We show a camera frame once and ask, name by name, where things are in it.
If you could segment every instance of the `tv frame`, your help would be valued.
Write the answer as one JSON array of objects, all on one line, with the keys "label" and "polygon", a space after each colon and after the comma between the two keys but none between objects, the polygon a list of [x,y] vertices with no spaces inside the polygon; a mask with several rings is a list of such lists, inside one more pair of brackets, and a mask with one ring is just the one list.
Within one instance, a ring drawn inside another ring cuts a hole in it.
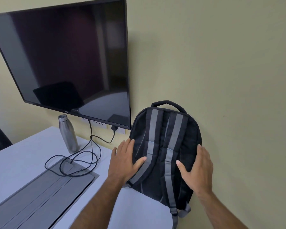
[{"label": "tv frame", "polygon": [[92,1],[84,1],[84,2],[76,2],[76,3],[69,3],[69,4],[62,4],[62,5],[55,5],[55,6],[46,6],[46,7],[39,7],[39,8],[33,8],[33,9],[25,9],[25,10],[17,10],[17,11],[9,11],[9,12],[3,12],[3,13],[0,13],[0,14],[9,14],[9,13],[19,13],[19,12],[25,12],[25,11],[31,11],[31,10],[40,10],[40,9],[50,9],[50,8],[56,8],[56,7],[68,7],[68,6],[82,6],[82,5],[87,5],[87,4],[99,4],[99,3],[107,3],[107,2],[115,2],[115,1],[124,1],[124,6],[125,6],[125,12],[124,12],[124,16],[125,16],[125,44],[126,44],[126,54],[127,54],[127,99],[128,99],[128,103],[129,103],[129,120],[130,120],[130,126],[127,126],[127,125],[121,125],[121,124],[117,124],[117,123],[114,123],[114,122],[111,122],[111,121],[106,121],[106,120],[102,120],[102,119],[98,119],[98,118],[94,118],[94,117],[90,117],[90,116],[86,116],[86,115],[82,115],[82,114],[78,114],[78,113],[74,113],[74,112],[70,112],[70,111],[65,111],[65,110],[62,110],[62,109],[58,109],[58,108],[53,108],[53,107],[49,107],[49,106],[46,106],[46,105],[42,105],[42,104],[39,104],[39,103],[34,103],[34,102],[31,102],[31,101],[28,101],[28,100],[25,100],[23,98],[23,95],[19,89],[19,86],[13,76],[13,73],[11,72],[11,69],[4,57],[4,54],[2,53],[2,50],[0,48],[0,53],[5,61],[5,64],[6,66],[8,67],[8,70],[11,74],[11,76],[13,77],[13,80],[18,88],[18,91],[23,99],[23,101],[27,104],[33,104],[35,106],[39,106],[39,107],[43,107],[43,108],[47,108],[47,109],[51,109],[51,110],[55,110],[55,111],[58,111],[58,112],[63,112],[63,113],[67,113],[67,114],[70,114],[70,115],[74,115],[74,116],[78,116],[78,117],[81,117],[81,118],[86,118],[86,119],[90,119],[90,120],[93,120],[93,121],[98,121],[98,122],[101,122],[101,123],[105,123],[105,124],[109,124],[109,125],[114,125],[114,126],[118,126],[120,128],[125,128],[125,129],[131,129],[131,110],[130,110],[130,94],[129,94],[129,58],[128,58],[128,30],[127,30],[127,7],[126,7],[126,0],[92,0]]}]

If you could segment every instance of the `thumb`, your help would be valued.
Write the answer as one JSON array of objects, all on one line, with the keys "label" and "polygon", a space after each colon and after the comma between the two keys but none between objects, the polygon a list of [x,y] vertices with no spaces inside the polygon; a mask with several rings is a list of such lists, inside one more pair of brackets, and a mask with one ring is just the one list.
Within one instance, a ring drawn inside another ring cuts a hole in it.
[{"label": "thumb", "polygon": [[180,161],[177,160],[176,164],[177,164],[177,166],[178,166],[178,168],[180,170],[181,176],[182,176],[182,178],[184,180],[184,178],[187,177],[188,172],[186,171],[186,168],[184,167],[184,165]]},{"label": "thumb", "polygon": [[143,163],[146,161],[146,159],[147,159],[147,157],[142,157],[136,161],[136,163],[133,165],[133,169],[134,169],[135,173],[143,165]]}]

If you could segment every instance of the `backpack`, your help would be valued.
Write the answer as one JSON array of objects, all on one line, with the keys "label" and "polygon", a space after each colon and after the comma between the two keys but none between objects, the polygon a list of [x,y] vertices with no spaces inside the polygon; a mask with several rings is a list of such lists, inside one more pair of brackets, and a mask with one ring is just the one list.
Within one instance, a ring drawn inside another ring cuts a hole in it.
[{"label": "backpack", "polygon": [[[163,104],[170,104],[180,112],[157,108]],[[126,185],[168,206],[175,229],[178,217],[183,218],[191,211],[188,203],[193,194],[182,179],[176,160],[191,171],[197,145],[201,144],[198,124],[178,104],[159,101],[137,115],[130,139],[135,139],[133,163],[144,156],[147,159]]]}]

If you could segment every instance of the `power cord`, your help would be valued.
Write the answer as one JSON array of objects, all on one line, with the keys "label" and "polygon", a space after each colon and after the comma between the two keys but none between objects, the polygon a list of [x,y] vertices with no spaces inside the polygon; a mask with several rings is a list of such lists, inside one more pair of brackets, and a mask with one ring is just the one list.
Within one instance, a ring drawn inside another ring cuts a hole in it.
[{"label": "power cord", "polygon": [[[95,167],[96,167],[97,164],[98,164],[98,161],[100,160],[100,158],[101,158],[101,156],[102,156],[102,150],[101,150],[101,147],[100,147],[97,143],[95,143],[95,141],[92,139],[92,137],[94,137],[95,135],[93,135],[93,133],[92,133],[92,127],[91,127],[91,122],[90,122],[90,120],[88,120],[88,122],[89,122],[89,125],[90,125],[91,136],[90,136],[90,140],[89,140],[89,142],[87,143],[87,145],[85,145],[82,149],[80,149],[79,151],[75,152],[74,154],[71,154],[71,155],[68,156],[68,157],[66,157],[66,156],[64,156],[64,155],[60,155],[60,154],[59,154],[59,155],[55,155],[55,156],[53,156],[53,157],[50,157],[50,158],[46,161],[46,163],[44,164],[44,167],[45,167],[47,170],[49,170],[49,171],[51,171],[51,172],[53,172],[53,173],[55,173],[56,175],[61,176],[61,177],[80,177],[80,176],[87,175],[88,173],[91,173],[91,172],[95,169]],[[101,139],[102,141],[104,141],[104,142],[110,144],[110,143],[113,141],[113,139],[114,139],[114,136],[115,136],[115,134],[116,134],[116,130],[118,129],[118,127],[112,126],[111,129],[113,130],[113,137],[112,137],[112,139],[111,139],[110,142],[105,141],[104,139],[100,138],[99,136],[95,136],[95,137],[97,137],[97,138]],[[83,151],[84,148],[86,148],[86,147],[89,145],[90,142],[91,142],[91,151]],[[98,146],[98,148],[100,149],[100,157],[99,157],[99,158],[98,158],[98,157],[96,156],[96,154],[93,152],[93,143],[96,144],[96,145]],[[80,155],[80,154],[82,154],[82,153],[91,153],[91,154],[92,154],[91,162],[85,162],[85,161],[82,161],[82,160],[76,160],[76,159],[75,159],[78,155]],[[93,155],[96,157],[96,161],[95,161],[95,162],[93,162]],[[51,170],[50,168],[47,168],[47,163],[48,163],[52,158],[57,157],[57,156],[61,156],[61,157],[64,157],[64,158],[65,158],[65,159],[63,159],[63,160],[61,161],[61,163],[60,163],[60,165],[59,165],[59,171],[62,173],[62,175],[56,173],[55,171]],[[87,163],[87,164],[89,164],[89,166],[86,167],[86,168],[84,168],[84,169],[75,171],[75,172],[73,172],[73,173],[66,174],[66,173],[64,173],[64,172],[61,170],[61,166],[62,166],[62,164],[64,163],[64,161],[66,161],[67,159],[71,159],[71,162],[70,162],[71,164],[72,164],[73,161],[77,161],[77,162]],[[80,174],[80,175],[73,175],[73,174],[78,173],[78,172],[80,172],[80,171],[85,171],[85,170],[87,170],[87,169],[88,169],[90,166],[92,166],[93,164],[95,164],[94,167],[93,167],[91,170],[89,170],[87,173]]]}]

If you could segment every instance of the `table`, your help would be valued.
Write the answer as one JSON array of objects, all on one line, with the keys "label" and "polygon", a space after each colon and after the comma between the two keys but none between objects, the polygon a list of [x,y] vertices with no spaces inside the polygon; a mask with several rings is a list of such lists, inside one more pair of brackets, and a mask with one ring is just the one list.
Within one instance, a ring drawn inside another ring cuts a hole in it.
[{"label": "table", "polygon": [[[77,140],[80,148],[88,143],[80,137],[77,137]],[[111,150],[103,146],[101,149],[102,157],[94,170],[100,176],[59,220],[54,229],[69,228],[107,178]],[[93,151],[99,156],[99,148],[95,144]],[[56,154],[69,155],[56,127],[50,127],[1,150],[0,203],[45,171],[44,163]],[[59,159],[54,158],[48,165],[53,165]],[[91,161],[91,154],[80,155],[78,159]],[[172,228],[172,224],[168,207],[133,189],[123,188],[114,206],[108,229],[167,229]]]}]

